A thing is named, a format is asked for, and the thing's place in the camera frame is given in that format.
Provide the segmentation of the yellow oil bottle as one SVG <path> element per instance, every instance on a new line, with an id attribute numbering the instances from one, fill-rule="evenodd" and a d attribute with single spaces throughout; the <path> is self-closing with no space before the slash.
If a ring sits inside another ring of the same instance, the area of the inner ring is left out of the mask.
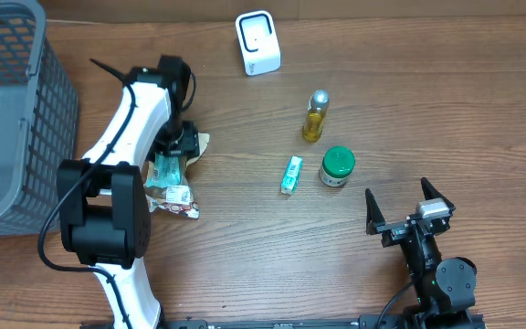
<path id="1" fill-rule="evenodd" d="M 315 90 L 310 96 L 302 137 L 308 142 L 317 142 L 321 138 L 323 122 L 330 106 L 330 97 L 326 90 Z"/>

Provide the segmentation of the dark grey plastic basket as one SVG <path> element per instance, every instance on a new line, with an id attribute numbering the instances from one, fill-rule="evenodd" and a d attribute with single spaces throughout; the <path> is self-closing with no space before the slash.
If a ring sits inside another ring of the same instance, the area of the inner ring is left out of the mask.
<path id="1" fill-rule="evenodd" d="M 35 234 L 75 153 L 79 98 L 37 1 L 0 0 L 0 235 Z"/>

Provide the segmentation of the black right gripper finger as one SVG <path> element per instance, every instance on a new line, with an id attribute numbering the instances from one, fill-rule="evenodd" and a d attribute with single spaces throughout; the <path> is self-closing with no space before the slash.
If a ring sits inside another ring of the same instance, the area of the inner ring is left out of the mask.
<path id="1" fill-rule="evenodd" d="M 422 177 L 420 179 L 422 192 L 424 194 L 425 200 L 431 200 L 436 198 L 441 198 L 447 207 L 449 208 L 449 212 L 453 213 L 456 209 L 455 205 L 447 199 L 445 196 L 443 196 L 430 182 L 426 177 Z"/>
<path id="2" fill-rule="evenodd" d="M 365 189 L 365 201 L 367 208 L 366 234 L 376 235 L 380 232 L 381 227 L 385 225 L 385 219 L 369 188 Z"/>

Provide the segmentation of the teal snack packet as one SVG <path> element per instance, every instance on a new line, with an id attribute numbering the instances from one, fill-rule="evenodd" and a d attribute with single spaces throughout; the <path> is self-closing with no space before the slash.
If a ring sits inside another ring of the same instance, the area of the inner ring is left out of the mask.
<path id="1" fill-rule="evenodd" d="M 183 181 L 183 171 L 180 157 L 156 153 L 154 161 L 148 167 L 145 186 L 157 188 L 178 186 Z"/>

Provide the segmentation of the green lid jar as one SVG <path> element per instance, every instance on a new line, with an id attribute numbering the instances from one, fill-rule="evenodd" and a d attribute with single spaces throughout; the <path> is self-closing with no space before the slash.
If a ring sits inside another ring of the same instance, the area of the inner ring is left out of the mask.
<path id="1" fill-rule="evenodd" d="M 347 183 L 354 167 L 353 152 L 344 146 L 334 146 L 322 158 L 319 178 L 326 186 L 343 186 Z"/>

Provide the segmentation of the small teal box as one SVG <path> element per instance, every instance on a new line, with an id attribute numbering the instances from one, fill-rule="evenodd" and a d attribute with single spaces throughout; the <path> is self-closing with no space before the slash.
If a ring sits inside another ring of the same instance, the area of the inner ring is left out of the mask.
<path id="1" fill-rule="evenodd" d="M 298 187 L 300 180 L 303 160 L 298 156 L 292 156 L 286 166 L 281 184 L 280 192 L 285 195 L 293 195 Z"/>

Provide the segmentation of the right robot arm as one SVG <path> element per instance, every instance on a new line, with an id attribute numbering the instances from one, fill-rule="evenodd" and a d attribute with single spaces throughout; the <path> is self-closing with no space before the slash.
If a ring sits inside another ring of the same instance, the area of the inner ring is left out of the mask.
<path id="1" fill-rule="evenodd" d="M 475 305 L 476 265 L 467 258 L 443 259 L 436 236 L 450 229 L 455 205 L 426 179 L 420 180 L 425 199 L 403 222 L 386 223 L 367 189 L 366 233 L 380 235 L 382 245 L 398 245 L 405 257 L 410 281 L 378 315 L 359 317 L 361 328 L 481 329 L 482 315 L 471 314 Z"/>

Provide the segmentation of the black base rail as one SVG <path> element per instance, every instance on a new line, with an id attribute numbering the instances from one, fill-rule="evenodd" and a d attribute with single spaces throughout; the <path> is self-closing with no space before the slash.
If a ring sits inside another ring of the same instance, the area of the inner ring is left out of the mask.
<path id="1" fill-rule="evenodd" d="M 158 327 L 163 329 L 374 329 L 378 315 L 362 315 L 357 319 L 320 319 L 302 321 L 254 321 L 254 322 L 224 322 L 208 323 L 205 320 L 162 321 Z M 473 328 L 486 329 L 482 315 L 472 315 L 468 318 L 447 318 L 432 321 L 431 324 L 412 324 L 403 315 L 386 315 L 380 328 Z"/>

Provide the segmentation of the white barcode scanner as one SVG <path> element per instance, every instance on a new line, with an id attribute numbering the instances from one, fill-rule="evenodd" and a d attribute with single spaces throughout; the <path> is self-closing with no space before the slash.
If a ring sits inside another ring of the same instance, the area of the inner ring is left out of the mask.
<path id="1" fill-rule="evenodd" d="M 248 76 L 262 75 L 280 68 L 279 40 L 273 17 L 268 11 L 244 13 L 237 17 L 235 26 Z"/>

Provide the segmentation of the beige Pantree snack pouch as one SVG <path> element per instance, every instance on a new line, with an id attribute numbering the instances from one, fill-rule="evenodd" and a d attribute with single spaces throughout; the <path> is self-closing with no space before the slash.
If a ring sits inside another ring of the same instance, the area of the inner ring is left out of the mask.
<path id="1" fill-rule="evenodd" d="M 188 166 L 197 162 L 209 145 L 210 135 L 208 133 L 199 133 L 198 138 L 199 155 L 191 159 L 180 157 L 184 170 L 183 181 L 180 185 L 168 186 L 166 188 L 157 188 L 146 187 L 144 184 L 150 212 L 161 209 L 175 215 L 180 215 L 191 219 L 199 218 L 200 210 L 198 208 L 198 204 L 195 201 L 194 192 L 185 176 Z"/>

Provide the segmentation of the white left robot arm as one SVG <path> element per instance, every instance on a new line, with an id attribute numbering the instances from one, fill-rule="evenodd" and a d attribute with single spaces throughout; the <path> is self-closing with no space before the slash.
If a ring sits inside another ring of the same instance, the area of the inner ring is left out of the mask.
<path id="1" fill-rule="evenodd" d="M 114 315 L 110 328 L 164 328 L 143 257 L 152 206 L 198 214 L 185 171 L 209 137 L 181 117 L 194 99 L 195 75 L 182 58 L 166 55 L 156 68 L 103 69 L 122 84 L 119 109 L 81 159 L 59 165 L 58 204 L 49 217 L 60 223 L 64 249 L 79 259 L 75 270 L 100 281 Z"/>

